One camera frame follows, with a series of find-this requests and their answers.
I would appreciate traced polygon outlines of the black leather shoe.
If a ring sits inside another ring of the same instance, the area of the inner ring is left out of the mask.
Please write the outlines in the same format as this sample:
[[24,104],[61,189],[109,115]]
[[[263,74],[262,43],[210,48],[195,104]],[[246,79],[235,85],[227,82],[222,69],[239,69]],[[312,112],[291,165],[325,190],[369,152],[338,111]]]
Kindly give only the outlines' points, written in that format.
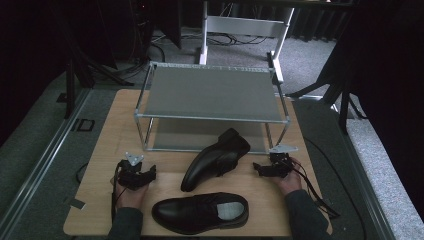
[[157,202],[152,207],[152,217],[170,231],[195,235],[214,229],[244,226],[249,218],[249,204],[237,194],[200,194]]
[[216,143],[203,149],[192,161],[182,180],[180,189],[191,192],[202,182],[223,176],[238,165],[250,151],[250,144],[235,129],[222,133]]

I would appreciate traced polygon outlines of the aluminium rail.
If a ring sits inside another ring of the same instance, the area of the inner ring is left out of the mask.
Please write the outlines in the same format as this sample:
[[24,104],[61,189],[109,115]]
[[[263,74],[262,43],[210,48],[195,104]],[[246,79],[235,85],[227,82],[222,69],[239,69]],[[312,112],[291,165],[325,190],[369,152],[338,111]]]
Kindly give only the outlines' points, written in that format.
[[383,208],[379,202],[374,188],[367,176],[360,156],[351,141],[350,136],[340,130],[343,139],[343,144],[349,153],[347,162],[351,165],[355,184],[360,192],[362,201],[366,208],[366,213],[369,215],[371,222],[376,230],[380,240],[395,240],[393,231],[391,230],[389,221],[385,216]]
[[41,181],[53,163],[58,151],[65,141],[71,127],[74,125],[81,109],[90,96],[90,89],[82,89],[76,98],[74,108],[69,116],[63,119],[53,135],[51,141],[46,146],[43,153],[37,158],[32,170],[26,174],[25,181],[20,185],[20,189],[15,195],[5,214],[0,218],[0,240],[7,240],[13,232],[17,222],[27,208],[33,195],[37,191]]

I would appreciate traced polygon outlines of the black stand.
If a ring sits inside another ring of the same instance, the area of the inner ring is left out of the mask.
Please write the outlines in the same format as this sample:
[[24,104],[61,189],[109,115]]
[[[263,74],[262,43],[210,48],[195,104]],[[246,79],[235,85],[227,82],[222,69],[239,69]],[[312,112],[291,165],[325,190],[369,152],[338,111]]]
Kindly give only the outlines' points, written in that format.
[[299,98],[306,93],[316,90],[324,85],[328,85],[322,102],[332,105],[338,98],[341,98],[338,126],[344,134],[347,132],[347,118],[349,104],[351,102],[351,83],[357,64],[359,43],[342,35],[332,50],[329,58],[324,64],[315,83],[289,93],[289,97]]
[[69,119],[77,107],[75,98],[75,78],[78,78],[83,88],[91,89],[95,85],[95,80],[92,77],[90,68],[94,68],[100,74],[121,86],[133,86],[133,83],[118,77],[81,50],[58,0],[49,0],[49,7],[63,35],[64,42],[66,43],[65,49],[69,55],[69,61],[66,65],[66,95],[64,98],[66,102],[65,119]]

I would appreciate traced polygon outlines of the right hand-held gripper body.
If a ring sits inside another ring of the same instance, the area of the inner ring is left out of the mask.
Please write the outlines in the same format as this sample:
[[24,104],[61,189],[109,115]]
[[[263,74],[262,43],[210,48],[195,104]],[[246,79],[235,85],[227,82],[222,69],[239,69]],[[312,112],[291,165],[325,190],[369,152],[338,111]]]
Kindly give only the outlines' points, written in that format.
[[287,176],[293,169],[294,163],[290,157],[291,152],[297,151],[295,146],[278,144],[269,150],[271,166],[280,177]]

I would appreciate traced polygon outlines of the grey tape piece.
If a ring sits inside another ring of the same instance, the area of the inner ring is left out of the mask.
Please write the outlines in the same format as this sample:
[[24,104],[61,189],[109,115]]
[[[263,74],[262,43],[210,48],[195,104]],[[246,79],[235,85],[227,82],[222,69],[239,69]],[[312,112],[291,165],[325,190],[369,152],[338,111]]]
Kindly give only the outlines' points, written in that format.
[[82,210],[85,207],[85,203],[84,202],[82,202],[82,201],[80,201],[80,200],[78,200],[76,198],[73,198],[73,197],[67,197],[67,198],[65,198],[64,199],[64,203],[67,204],[67,205],[69,205],[69,206],[71,206],[71,207],[80,209],[80,210]]

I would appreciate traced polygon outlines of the grey metal shoe rack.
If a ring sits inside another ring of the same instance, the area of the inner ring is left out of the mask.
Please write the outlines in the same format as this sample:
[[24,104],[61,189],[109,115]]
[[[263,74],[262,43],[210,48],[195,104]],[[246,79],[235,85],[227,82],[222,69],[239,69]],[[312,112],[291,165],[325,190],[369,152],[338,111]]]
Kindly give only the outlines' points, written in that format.
[[145,151],[199,152],[235,129],[252,154],[292,152],[291,124],[272,68],[150,64],[134,111]]

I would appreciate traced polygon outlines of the person's right hand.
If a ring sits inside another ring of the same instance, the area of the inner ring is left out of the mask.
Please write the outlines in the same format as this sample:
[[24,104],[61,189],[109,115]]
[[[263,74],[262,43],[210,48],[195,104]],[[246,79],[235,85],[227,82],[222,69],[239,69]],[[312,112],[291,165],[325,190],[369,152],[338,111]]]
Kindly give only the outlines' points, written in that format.
[[271,181],[276,184],[284,196],[302,189],[301,176],[298,173],[301,164],[295,158],[292,158],[292,162],[294,163],[294,169],[286,177],[271,177]]

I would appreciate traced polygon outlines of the white table frame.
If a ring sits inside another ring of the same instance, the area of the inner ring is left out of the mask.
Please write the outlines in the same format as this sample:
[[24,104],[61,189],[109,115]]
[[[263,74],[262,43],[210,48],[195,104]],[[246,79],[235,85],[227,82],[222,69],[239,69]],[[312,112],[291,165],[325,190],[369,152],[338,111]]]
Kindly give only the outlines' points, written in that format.
[[200,64],[205,65],[207,63],[207,36],[209,33],[276,38],[277,44],[275,49],[267,53],[268,63],[274,70],[275,79],[279,83],[284,81],[279,57],[294,13],[293,7],[288,7],[284,10],[282,21],[213,16],[208,14],[208,8],[209,4],[205,1],[203,3],[202,13],[202,45],[199,57]]

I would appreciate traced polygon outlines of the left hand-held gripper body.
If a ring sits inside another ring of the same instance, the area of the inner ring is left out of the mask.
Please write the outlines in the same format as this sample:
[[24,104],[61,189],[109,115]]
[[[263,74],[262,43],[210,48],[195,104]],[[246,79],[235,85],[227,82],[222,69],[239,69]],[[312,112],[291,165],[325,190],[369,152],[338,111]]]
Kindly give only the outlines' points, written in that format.
[[125,153],[125,158],[117,164],[117,182],[131,190],[137,190],[148,183],[147,173],[141,171],[143,155]]

